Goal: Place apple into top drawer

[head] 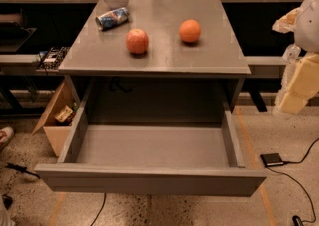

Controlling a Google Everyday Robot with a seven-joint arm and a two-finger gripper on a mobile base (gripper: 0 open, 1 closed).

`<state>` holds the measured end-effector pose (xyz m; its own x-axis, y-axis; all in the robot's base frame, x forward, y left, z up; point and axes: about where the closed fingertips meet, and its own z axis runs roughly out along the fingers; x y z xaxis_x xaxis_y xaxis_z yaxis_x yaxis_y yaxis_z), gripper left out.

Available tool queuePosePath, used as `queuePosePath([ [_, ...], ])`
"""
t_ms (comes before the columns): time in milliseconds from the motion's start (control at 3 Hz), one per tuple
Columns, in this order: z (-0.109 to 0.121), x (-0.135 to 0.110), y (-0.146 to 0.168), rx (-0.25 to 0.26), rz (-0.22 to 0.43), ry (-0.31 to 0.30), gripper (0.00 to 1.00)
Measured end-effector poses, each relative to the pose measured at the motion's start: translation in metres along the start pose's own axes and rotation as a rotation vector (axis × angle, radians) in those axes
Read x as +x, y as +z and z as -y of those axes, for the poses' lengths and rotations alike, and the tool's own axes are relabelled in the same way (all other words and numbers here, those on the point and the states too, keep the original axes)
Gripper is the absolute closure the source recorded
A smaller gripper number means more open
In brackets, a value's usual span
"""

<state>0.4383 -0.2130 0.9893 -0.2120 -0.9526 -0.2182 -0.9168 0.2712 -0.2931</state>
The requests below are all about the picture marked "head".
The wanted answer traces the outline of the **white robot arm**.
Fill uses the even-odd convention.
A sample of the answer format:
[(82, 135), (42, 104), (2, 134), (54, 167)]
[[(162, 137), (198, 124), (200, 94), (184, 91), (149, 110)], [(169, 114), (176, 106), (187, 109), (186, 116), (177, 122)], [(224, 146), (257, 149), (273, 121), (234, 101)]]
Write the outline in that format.
[(272, 29), (294, 34), (294, 43), (282, 56), (286, 67), (274, 110), (278, 117), (289, 119), (319, 93), (319, 0), (304, 0), (277, 20)]

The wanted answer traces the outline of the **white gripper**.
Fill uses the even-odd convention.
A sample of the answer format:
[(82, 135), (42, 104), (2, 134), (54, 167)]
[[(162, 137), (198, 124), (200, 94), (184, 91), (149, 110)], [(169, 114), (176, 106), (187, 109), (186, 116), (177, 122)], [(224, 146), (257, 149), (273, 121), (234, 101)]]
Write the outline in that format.
[[(298, 11), (299, 8), (289, 11), (275, 21), (272, 29), (283, 34), (293, 32)], [(290, 44), (282, 55), (289, 64), (284, 70), (273, 110), (273, 114), (280, 118), (298, 115), (319, 93), (319, 54), (308, 52), (304, 55), (305, 51), (295, 44)]]

